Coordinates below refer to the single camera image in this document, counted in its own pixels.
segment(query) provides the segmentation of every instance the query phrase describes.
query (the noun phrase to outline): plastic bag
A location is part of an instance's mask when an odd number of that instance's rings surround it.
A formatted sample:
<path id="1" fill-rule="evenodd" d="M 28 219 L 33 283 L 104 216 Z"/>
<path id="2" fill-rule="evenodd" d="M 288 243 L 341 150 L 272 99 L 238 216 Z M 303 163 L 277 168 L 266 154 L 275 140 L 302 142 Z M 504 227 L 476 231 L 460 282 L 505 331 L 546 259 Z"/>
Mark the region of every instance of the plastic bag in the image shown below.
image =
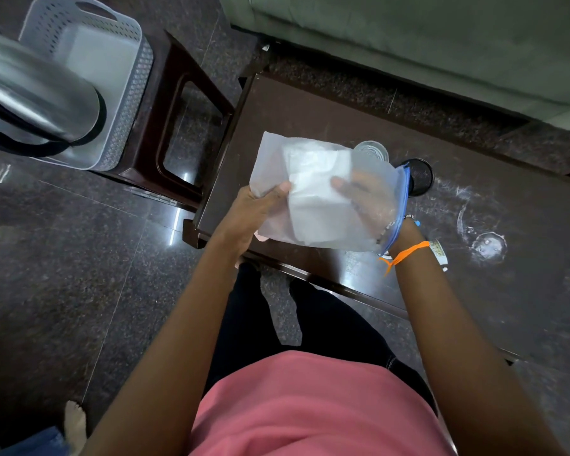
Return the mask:
<path id="1" fill-rule="evenodd" d="M 395 242 L 407 204 L 409 170 L 367 151 L 265 132 L 250 187 L 263 196 L 292 183 L 287 202 L 258 234 L 318 248 L 384 253 Z"/>

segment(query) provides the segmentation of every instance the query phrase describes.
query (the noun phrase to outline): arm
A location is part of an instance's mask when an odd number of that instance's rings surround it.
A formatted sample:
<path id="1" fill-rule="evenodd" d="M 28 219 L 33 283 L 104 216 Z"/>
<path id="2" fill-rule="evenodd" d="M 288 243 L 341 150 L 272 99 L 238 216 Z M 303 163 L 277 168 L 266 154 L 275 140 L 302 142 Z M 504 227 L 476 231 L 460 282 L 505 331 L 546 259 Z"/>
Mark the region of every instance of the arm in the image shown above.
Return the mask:
<path id="1" fill-rule="evenodd" d="M 232 289 L 235 262 L 289 187 L 283 183 L 260 199 L 249 187 L 239 191 L 173 312 L 102 417 L 83 455 L 183 454 Z"/>
<path id="2" fill-rule="evenodd" d="M 424 238 L 406 219 L 390 253 Z M 427 372 L 460 455 L 565 454 L 517 377 L 450 288 L 429 248 L 396 266 Z"/>

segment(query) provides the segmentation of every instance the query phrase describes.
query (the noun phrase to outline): white plastic basket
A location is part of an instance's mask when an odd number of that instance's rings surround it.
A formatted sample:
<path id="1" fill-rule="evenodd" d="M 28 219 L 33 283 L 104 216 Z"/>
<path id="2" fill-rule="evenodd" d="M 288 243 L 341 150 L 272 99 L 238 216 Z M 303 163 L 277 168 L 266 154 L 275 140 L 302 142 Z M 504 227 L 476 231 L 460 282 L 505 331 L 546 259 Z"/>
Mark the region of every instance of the white plastic basket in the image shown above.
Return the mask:
<path id="1" fill-rule="evenodd" d="M 81 3 L 114 19 L 88 12 Z M 154 61 L 139 23 L 96 0 L 34 0 L 19 41 L 88 80 L 106 101 L 106 124 L 96 139 L 38 160 L 76 169 L 115 168 Z M 0 120 L 0 130 L 11 135 L 13 127 Z M 22 137 L 21 132 L 13 136 Z"/>

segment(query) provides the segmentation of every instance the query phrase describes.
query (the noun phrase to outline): sofa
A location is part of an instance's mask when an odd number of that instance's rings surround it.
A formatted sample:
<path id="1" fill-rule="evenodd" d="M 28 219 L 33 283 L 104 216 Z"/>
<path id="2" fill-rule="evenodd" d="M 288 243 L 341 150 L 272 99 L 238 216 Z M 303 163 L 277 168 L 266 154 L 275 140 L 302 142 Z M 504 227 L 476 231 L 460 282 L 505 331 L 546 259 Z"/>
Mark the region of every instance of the sofa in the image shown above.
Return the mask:
<path id="1" fill-rule="evenodd" d="M 233 27 L 570 130 L 570 0 L 220 0 Z"/>

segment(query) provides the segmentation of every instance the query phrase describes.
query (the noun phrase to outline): dark brown table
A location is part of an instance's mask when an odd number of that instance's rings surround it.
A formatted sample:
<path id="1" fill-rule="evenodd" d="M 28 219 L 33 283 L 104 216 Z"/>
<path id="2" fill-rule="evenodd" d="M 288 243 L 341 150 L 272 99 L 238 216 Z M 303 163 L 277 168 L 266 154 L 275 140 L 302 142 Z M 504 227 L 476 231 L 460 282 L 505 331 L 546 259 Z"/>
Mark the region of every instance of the dark brown table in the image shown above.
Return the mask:
<path id="1" fill-rule="evenodd" d="M 382 142 L 393 164 L 429 161 L 433 188 L 408 212 L 438 239 L 446 276 L 488 337 L 503 350 L 557 366 L 570 362 L 570 179 L 449 142 L 321 97 L 268 75 L 247 81 L 225 134 L 210 190 L 185 226 L 202 245 L 238 189 L 249 183 L 264 131 L 354 147 Z M 502 253 L 478 246 L 503 237 Z M 255 238 L 249 252 L 267 264 L 336 293 L 406 317 L 395 273 L 372 253 L 301 247 Z"/>

